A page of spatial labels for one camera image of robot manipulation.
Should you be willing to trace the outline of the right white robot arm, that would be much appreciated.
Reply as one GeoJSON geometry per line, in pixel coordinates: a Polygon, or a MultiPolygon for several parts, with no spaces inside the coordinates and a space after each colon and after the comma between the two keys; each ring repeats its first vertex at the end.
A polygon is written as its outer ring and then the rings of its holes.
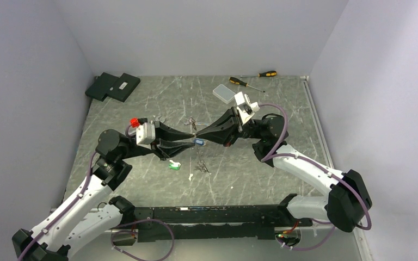
{"type": "Polygon", "coordinates": [[[260,162],[295,175],[322,194],[321,197],[290,196],[278,211],[283,225],[308,218],[328,222],[344,232],[372,228],[369,214],[372,200],[359,172],[333,169],[293,148],[285,140],[288,132],[284,114],[271,113],[261,119],[248,115],[246,121],[242,116],[237,109],[228,109],[195,136],[225,147],[240,138],[257,139],[252,147],[260,162]]]}

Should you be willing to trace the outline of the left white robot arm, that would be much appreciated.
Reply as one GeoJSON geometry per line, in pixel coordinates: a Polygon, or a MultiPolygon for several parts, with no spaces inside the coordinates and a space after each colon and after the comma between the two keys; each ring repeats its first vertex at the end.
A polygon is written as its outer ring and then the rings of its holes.
{"type": "Polygon", "coordinates": [[[123,197],[113,198],[97,214],[91,212],[132,170],[125,159],[155,154],[167,160],[194,146],[187,142],[193,134],[159,121],[135,119],[131,127],[136,130],[133,134],[103,131],[77,189],[45,220],[13,235],[18,260],[69,260],[105,230],[130,227],[135,219],[134,205],[123,197]]]}

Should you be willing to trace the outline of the key with green tag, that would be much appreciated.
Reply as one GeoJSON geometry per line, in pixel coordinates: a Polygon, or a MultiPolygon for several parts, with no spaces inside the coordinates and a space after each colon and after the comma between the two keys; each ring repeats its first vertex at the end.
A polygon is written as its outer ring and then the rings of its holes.
{"type": "Polygon", "coordinates": [[[169,168],[172,170],[179,170],[181,168],[181,163],[169,160],[169,168]]]}

